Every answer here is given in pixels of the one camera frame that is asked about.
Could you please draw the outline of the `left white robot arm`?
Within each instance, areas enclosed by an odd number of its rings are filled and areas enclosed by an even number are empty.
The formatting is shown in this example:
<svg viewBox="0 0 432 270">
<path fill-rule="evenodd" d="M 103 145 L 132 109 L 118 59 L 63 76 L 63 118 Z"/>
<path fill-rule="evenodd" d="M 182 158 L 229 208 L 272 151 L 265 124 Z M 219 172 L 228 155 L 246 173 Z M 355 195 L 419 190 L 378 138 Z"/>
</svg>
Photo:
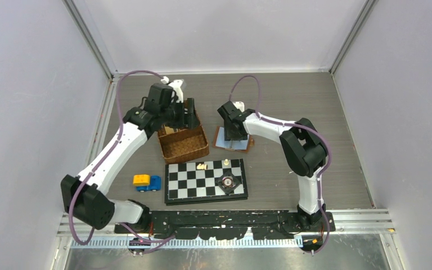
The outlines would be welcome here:
<svg viewBox="0 0 432 270">
<path fill-rule="evenodd" d="M 150 225 L 149 209 L 134 200 L 110 200 L 106 194 L 129 158 L 148 139 L 167 125 L 173 128 L 195 128 L 194 100 L 185 108 L 182 79 L 150 87 L 142 107 L 133 107 L 122 118 L 122 126 L 99 155 L 76 176 L 66 175 L 61 181 L 64 209 L 96 230 L 111 222 L 128 223 L 137 233 Z"/>
</svg>

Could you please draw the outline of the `brown leather card holder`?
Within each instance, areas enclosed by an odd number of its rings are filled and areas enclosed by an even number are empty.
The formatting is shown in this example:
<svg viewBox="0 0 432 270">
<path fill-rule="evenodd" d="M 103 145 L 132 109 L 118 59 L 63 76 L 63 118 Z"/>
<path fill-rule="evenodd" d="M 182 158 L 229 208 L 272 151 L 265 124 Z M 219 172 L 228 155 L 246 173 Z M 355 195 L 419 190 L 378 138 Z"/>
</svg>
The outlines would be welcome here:
<svg viewBox="0 0 432 270">
<path fill-rule="evenodd" d="M 242 141 L 227 141 L 224 137 L 224 128 L 217 126 L 212 147 L 215 149 L 223 149 L 234 152 L 248 153 L 250 149 L 255 145 L 255 141 L 252 136 L 248 136 L 247 139 Z"/>
</svg>

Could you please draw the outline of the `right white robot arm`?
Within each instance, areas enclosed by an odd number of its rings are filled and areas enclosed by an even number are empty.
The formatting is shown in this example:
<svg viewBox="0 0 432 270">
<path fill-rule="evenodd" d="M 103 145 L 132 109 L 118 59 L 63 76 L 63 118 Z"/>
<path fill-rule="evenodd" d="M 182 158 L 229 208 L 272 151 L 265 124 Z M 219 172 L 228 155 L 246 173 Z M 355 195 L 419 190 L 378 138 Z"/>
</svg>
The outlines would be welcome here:
<svg viewBox="0 0 432 270">
<path fill-rule="evenodd" d="M 306 118 L 299 121 L 270 118 L 253 109 L 241 111 L 232 101 L 224 103 L 217 112 L 223 119 L 227 140 L 240 141 L 251 135 L 281 145 L 288 166 L 298 178 L 299 225 L 306 231 L 318 227 L 325 212 L 321 186 L 329 150 L 312 122 Z"/>
</svg>

